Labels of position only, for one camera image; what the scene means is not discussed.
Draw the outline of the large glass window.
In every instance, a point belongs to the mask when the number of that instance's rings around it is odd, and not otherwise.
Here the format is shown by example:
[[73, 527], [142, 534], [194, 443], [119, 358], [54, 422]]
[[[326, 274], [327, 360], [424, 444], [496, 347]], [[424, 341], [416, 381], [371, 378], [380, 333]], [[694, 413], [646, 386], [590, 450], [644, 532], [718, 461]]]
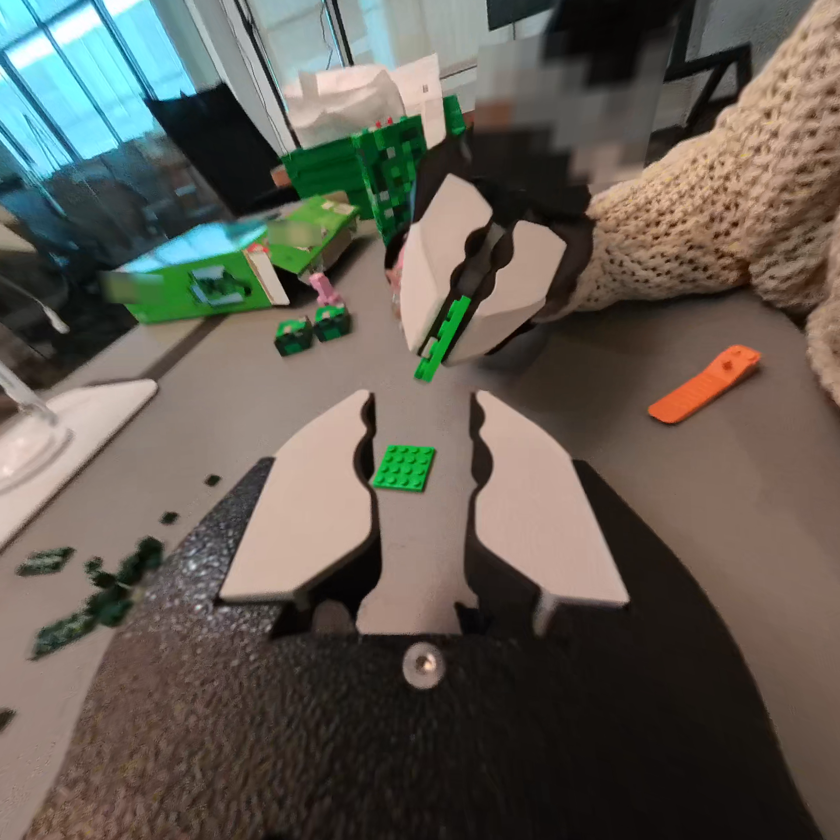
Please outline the large glass window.
[[196, 91], [157, 2], [1, 2], [2, 151], [27, 175], [154, 133], [146, 99]]

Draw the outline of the white paper bag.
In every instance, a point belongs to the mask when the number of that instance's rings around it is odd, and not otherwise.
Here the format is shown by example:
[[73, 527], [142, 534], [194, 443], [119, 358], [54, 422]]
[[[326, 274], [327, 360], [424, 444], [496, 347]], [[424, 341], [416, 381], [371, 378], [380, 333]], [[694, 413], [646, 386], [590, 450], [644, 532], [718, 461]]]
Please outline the white paper bag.
[[381, 65], [301, 70], [281, 93], [291, 127], [304, 150], [406, 116], [399, 88]]

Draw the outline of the white rounded base board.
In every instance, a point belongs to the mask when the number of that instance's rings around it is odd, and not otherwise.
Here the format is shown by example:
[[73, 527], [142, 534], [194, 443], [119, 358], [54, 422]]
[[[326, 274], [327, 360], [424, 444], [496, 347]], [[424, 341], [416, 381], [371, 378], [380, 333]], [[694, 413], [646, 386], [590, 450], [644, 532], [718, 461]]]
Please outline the white rounded base board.
[[4, 549], [111, 443], [156, 396], [152, 379], [73, 388], [46, 403], [73, 437], [58, 458], [34, 478], [1, 493], [1, 547]]

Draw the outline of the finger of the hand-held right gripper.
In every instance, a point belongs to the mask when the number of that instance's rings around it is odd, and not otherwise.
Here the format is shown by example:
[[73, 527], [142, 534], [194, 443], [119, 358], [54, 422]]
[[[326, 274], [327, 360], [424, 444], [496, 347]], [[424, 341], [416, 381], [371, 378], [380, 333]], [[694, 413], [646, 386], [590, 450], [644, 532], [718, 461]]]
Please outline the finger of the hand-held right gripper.
[[446, 174], [402, 254], [400, 318], [408, 349], [420, 354], [453, 290], [453, 275], [484, 246], [492, 210], [478, 188]]
[[491, 288], [481, 292], [465, 327], [453, 341], [446, 365], [489, 354], [545, 304], [565, 255], [566, 243], [550, 227], [519, 220], [494, 247]]

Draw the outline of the person's cream knit sweater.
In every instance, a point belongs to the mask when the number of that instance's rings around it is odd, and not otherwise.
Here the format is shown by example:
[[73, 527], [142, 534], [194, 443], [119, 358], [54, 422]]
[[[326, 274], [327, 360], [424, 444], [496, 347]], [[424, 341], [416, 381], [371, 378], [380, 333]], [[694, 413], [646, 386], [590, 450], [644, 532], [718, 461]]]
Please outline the person's cream knit sweater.
[[805, 323], [808, 361], [824, 392], [839, 406], [838, 288], [808, 316]]

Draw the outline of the bright green long lego plate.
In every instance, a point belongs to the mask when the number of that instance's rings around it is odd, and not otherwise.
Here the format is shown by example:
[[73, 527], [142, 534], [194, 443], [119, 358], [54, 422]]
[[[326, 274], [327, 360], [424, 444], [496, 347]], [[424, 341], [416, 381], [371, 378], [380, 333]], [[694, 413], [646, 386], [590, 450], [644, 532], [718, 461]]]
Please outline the bright green long lego plate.
[[458, 330], [470, 304], [471, 299], [466, 296], [451, 303], [437, 329], [432, 331], [421, 345], [419, 362], [413, 374], [414, 380], [429, 383], [434, 379], [436, 372], [455, 344]]

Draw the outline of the tall green lego creeper figure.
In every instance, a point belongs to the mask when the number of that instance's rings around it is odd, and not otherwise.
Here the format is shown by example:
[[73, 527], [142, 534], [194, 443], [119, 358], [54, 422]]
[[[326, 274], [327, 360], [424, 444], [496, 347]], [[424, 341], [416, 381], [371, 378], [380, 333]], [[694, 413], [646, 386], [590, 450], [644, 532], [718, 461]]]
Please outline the tall green lego creeper figure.
[[373, 219], [386, 245], [413, 217], [417, 166], [426, 153], [420, 116], [403, 116], [351, 136]]

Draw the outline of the wooden table black legs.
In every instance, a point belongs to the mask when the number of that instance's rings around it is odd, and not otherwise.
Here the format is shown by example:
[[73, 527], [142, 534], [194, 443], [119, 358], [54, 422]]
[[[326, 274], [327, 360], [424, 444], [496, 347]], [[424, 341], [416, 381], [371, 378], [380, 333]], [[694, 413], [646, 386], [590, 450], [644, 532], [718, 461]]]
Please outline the wooden table black legs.
[[706, 83], [694, 101], [684, 122], [679, 128], [681, 139], [690, 137], [696, 130], [700, 118], [709, 106], [712, 96], [717, 91], [730, 67], [734, 68], [736, 78], [736, 95], [750, 84], [753, 79], [753, 57], [750, 43], [737, 45], [729, 49], [718, 51], [708, 56], [691, 60], [671, 60], [665, 72], [664, 83], [708, 74]]

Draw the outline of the person's right forearm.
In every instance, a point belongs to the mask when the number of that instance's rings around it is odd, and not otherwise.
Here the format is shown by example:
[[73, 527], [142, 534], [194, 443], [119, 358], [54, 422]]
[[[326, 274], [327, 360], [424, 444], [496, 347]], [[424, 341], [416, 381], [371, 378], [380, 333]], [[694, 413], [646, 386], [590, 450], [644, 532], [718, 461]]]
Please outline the person's right forearm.
[[750, 287], [838, 320], [839, 3], [814, 2], [707, 133], [591, 205], [567, 310]]

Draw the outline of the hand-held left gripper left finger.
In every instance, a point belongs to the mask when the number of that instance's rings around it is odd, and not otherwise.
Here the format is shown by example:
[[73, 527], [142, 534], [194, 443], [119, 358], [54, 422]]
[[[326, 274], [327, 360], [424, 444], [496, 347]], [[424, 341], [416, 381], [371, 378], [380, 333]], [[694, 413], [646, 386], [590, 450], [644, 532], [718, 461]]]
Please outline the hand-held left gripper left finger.
[[361, 389], [276, 451], [218, 592], [221, 603], [301, 603], [370, 543], [375, 497], [361, 457], [374, 425], [374, 394]]

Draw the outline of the orange brick separator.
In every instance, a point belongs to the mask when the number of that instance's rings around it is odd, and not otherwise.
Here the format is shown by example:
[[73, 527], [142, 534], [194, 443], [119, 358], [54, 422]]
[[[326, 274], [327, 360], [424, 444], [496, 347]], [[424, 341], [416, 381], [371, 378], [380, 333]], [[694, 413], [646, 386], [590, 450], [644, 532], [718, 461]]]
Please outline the orange brick separator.
[[756, 372], [761, 360], [761, 352], [732, 345], [701, 373], [651, 404], [647, 414], [661, 424], [680, 424]]

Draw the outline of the green square lego plate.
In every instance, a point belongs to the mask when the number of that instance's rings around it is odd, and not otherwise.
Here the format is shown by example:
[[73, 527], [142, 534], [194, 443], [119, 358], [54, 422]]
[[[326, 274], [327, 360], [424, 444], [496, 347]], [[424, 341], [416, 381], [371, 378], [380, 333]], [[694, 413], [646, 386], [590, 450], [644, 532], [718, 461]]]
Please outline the green square lego plate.
[[371, 486], [421, 494], [425, 491], [436, 449], [428, 446], [390, 444], [377, 467]]

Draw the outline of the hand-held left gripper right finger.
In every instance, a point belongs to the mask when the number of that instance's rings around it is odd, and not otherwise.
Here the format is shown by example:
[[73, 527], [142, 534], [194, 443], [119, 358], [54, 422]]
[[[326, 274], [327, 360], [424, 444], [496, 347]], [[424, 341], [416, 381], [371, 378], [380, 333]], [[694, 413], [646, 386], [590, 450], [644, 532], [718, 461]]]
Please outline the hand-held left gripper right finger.
[[560, 606], [621, 610], [630, 595], [574, 461], [488, 391], [470, 397], [467, 582], [494, 634], [547, 634]]

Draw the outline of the stack of green plastic bins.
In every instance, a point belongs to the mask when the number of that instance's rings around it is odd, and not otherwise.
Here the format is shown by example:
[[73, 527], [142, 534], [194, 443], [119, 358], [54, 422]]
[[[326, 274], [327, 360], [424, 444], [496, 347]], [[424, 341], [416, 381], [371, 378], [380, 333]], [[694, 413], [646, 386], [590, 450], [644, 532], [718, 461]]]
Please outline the stack of green plastic bins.
[[[388, 119], [369, 130], [389, 122], [396, 121]], [[341, 192], [359, 209], [362, 219], [373, 218], [351, 136], [307, 150], [293, 150], [281, 158], [281, 163], [299, 197]]]

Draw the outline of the clear stem desk lamp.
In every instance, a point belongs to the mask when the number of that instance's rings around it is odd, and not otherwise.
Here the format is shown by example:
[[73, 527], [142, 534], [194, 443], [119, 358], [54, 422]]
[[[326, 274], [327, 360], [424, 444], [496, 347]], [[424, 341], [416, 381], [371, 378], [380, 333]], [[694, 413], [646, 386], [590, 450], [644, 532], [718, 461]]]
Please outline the clear stem desk lamp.
[[1, 493], [5, 494], [51, 465], [73, 433], [5, 363], [1, 363], [1, 384], [18, 410], [17, 421], [1, 434]]

